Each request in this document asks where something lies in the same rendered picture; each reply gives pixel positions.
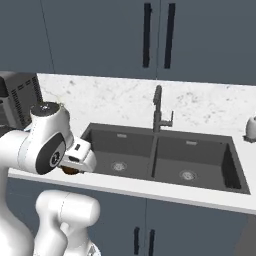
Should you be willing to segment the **dark grey tap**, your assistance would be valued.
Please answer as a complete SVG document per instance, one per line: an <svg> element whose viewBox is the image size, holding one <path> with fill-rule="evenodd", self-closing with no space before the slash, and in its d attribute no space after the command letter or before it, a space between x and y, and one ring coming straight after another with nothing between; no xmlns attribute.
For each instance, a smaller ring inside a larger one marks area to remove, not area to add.
<svg viewBox="0 0 256 256"><path fill-rule="evenodd" d="M171 119L169 121L162 119L161 112L161 99L162 99L162 86L157 85L154 93L153 103L155 105L154 119L153 119L153 132L158 133L162 126L172 127L174 113L171 113Z"/></svg>

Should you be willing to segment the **dark grey double sink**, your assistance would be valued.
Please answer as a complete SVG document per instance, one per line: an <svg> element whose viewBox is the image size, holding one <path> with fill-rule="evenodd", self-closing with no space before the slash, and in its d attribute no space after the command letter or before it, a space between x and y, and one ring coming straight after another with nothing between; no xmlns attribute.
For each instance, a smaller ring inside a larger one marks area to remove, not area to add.
<svg viewBox="0 0 256 256"><path fill-rule="evenodd" d="M250 192L230 136L91 123L99 174L240 194Z"/></svg>

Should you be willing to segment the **white round jar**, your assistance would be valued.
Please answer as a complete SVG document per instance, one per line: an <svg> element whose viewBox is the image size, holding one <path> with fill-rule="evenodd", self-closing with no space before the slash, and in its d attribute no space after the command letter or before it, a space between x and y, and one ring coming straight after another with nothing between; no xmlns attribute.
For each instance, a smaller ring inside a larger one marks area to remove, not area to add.
<svg viewBox="0 0 256 256"><path fill-rule="evenodd" d="M243 138L250 143L256 142L256 116L252 116L248 119Z"/></svg>

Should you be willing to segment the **blue-grey base cupboard door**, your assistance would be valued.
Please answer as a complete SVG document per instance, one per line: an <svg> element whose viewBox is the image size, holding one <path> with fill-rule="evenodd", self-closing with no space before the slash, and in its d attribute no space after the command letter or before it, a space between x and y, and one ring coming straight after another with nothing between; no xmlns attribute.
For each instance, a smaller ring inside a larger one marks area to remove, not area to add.
<svg viewBox="0 0 256 256"><path fill-rule="evenodd" d="M155 230L153 256L235 256L247 215L148 200L146 227Z"/></svg>
<svg viewBox="0 0 256 256"><path fill-rule="evenodd" d="M102 256L144 256L145 200L107 192L57 184L9 178L7 203L11 211L36 235L39 217L35 210L38 195L44 190L62 190L91 196L100 203L101 213L88 229ZM139 227L139 254L134 255L134 228Z"/></svg>

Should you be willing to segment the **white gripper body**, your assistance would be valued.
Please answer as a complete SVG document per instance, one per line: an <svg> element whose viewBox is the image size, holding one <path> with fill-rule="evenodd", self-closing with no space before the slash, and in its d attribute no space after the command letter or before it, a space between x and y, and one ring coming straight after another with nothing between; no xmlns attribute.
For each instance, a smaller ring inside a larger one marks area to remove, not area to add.
<svg viewBox="0 0 256 256"><path fill-rule="evenodd" d="M79 173L92 173L97 165L96 156L91 149L68 150L60 162L61 166L66 166L79 170Z"/></svg>

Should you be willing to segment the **blue-grey wall cupboard door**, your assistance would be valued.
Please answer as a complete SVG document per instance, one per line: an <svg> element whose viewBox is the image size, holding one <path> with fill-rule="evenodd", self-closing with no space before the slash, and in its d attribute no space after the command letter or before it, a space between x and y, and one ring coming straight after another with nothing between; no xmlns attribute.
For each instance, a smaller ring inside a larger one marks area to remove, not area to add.
<svg viewBox="0 0 256 256"><path fill-rule="evenodd" d="M170 69L168 5L176 4ZM256 85L256 0L161 0L157 77Z"/></svg>
<svg viewBox="0 0 256 256"><path fill-rule="evenodd" d="M156 77L160 0L41 0L57 74ZM144 3L151 3L150 63L143 68Z"/></svg>
<svg viewBox="0 0 256 256"><path fill-rule="evenodd" d="M40 0L0 0L0 71L54 72Z"/></svg>

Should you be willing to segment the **brown bowl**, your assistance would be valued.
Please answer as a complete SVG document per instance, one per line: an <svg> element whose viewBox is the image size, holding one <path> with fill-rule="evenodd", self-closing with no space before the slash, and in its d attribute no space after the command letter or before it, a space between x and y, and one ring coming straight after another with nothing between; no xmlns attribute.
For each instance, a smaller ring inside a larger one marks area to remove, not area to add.
<svg viewBox="0 0 256 256"><path fill-rule="evenodd" d="M66 167L66 166L61 166L61 169L67 175L76 175L76 174L79 173L79 170L74 169L74 168L70 168L70 167Z"/></svg>

